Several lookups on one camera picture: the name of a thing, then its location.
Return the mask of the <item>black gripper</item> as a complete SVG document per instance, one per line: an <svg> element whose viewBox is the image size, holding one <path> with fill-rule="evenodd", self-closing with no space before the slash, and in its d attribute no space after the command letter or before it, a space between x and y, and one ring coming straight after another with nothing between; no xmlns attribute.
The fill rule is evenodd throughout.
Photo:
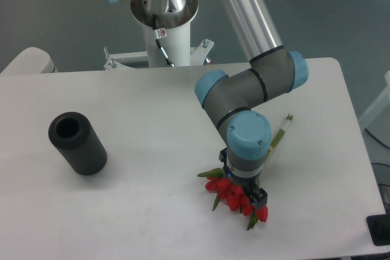
<svg viewBox="0 0 390 260"><path fill-rule="evenodd" d="M220 151L219 160L223 164L223 175L229 178L232 183L243 188L244 193L248 195L254 208L262 208L267 204L268 193L263 188L259 188L259 177L263 169L263 165L252 171L238 170L234 168L233 164L229 161L227 157L227 148Z"/></svg>

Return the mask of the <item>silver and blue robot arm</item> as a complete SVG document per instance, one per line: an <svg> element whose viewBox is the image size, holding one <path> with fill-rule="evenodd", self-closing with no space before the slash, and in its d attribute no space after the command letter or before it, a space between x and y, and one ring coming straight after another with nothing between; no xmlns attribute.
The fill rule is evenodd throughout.
<svg viewBox="0 0 390 260"><path fill-rule="evenodd" d="M197 81L194 91L226 144L219 157L224 175L260 209L267 194L259 188L258 177L271 145L271 126L255 107L302 86L308 65L300 53L284 48L263 0L223 2L250 67L234 76L210 71ZM198 0L131 0L130 8L143 28L151 68L205 61L211 43L204 40L196 49L190 46Z"/></svg>

